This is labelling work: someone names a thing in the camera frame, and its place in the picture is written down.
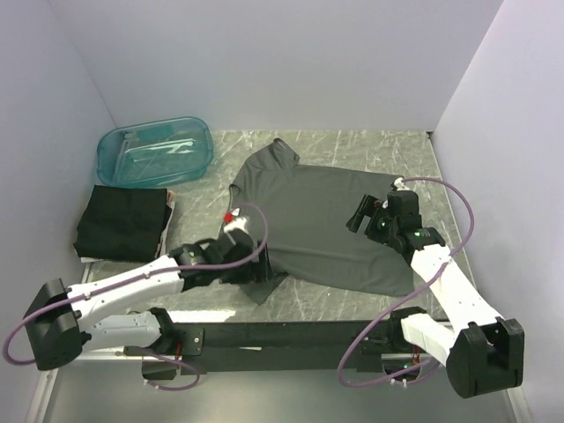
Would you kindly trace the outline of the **grey t-shirt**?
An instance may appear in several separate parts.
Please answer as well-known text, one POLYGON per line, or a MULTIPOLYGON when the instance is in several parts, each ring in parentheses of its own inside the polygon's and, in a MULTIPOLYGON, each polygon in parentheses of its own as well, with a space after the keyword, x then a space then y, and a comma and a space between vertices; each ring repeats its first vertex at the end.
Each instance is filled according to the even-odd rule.
POLYGON ((411 293, 405 260, 346 227, 365 195, 383 199, 395 180, 393 174, 303 165, 279 138, 251 154, 229 187, 230 202, 248 214, 256 240, 268 239, 273 276, 242 291, 261 305, 292 276, 361 293, 411 293))

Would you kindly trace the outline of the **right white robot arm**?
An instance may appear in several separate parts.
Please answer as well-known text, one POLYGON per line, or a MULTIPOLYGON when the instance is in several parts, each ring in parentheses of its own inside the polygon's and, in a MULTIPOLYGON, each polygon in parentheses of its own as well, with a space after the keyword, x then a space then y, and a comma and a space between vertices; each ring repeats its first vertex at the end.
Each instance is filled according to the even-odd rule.
POLYGON ((454 259, 446 241, 425 227, 419 197, 410 189, 393 189, 385 199, 365 195, 346 227, 395 250, 426 281, 450 326, 436 322, 422 308, 384 313, 384 344, 394 351, 413 348, 429 354, 447 371, 462 398, 516 388, 523 383, 524 329, 505 319, 478 293, 454 259))

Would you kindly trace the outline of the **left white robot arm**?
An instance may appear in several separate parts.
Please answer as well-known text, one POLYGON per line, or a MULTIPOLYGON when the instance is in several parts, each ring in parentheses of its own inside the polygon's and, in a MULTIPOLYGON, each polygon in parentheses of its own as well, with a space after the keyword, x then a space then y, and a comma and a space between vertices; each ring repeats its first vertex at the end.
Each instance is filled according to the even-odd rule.
POLYGON ((163 311, 128 318, 122 311, 140 301, 224 284, 263 282, 269 272, 266 240, 241 229, 184 244, 146 265, 87 284, 45 283, 24 315, 24 327, 39 370, 56 369, 81 353, 113 346, 170 352, 180 336, 163 311))

